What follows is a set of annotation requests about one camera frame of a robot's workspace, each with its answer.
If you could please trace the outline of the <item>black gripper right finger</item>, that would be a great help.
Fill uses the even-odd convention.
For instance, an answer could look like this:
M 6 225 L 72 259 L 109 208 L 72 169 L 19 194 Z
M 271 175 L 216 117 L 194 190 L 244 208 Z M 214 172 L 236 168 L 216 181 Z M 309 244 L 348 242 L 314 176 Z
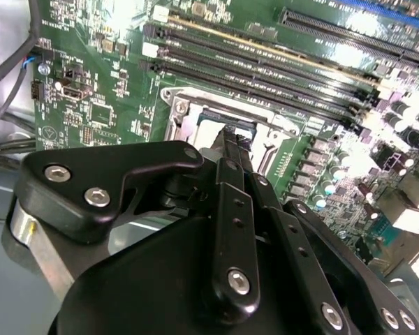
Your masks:
M 290 334 L 419 334 L 419 321 L 306 204 L 281 204 L 253 172 L 250 141 L 236 135 L 252 197 L 254 233 L 263 233 L 279 315 Z

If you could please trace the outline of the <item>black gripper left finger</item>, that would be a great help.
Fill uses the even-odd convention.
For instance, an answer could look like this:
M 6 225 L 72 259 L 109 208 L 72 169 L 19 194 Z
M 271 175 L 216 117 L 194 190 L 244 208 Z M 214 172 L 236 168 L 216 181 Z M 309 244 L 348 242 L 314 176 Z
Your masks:
M 92 266 L 180 220 L 206 218 L 213 308 L 252 315 L 260 301 L 253 204 L 235 137 L 225 128 L 202 151 L 171 141 L 28 155 L 15 212 L 36 224 L 27 248 L 61 303 Z

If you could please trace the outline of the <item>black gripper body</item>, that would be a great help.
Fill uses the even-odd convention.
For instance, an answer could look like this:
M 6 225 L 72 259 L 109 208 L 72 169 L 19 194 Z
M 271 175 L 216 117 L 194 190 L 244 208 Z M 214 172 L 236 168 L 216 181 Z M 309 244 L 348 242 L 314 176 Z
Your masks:
M 295 281 L 262 241 L 260 301 L 244 322 L 226 325 L 210 301 L 214 228 L 183 219 L 86 270 L 52 322 L 51 334 L 314 334 Z

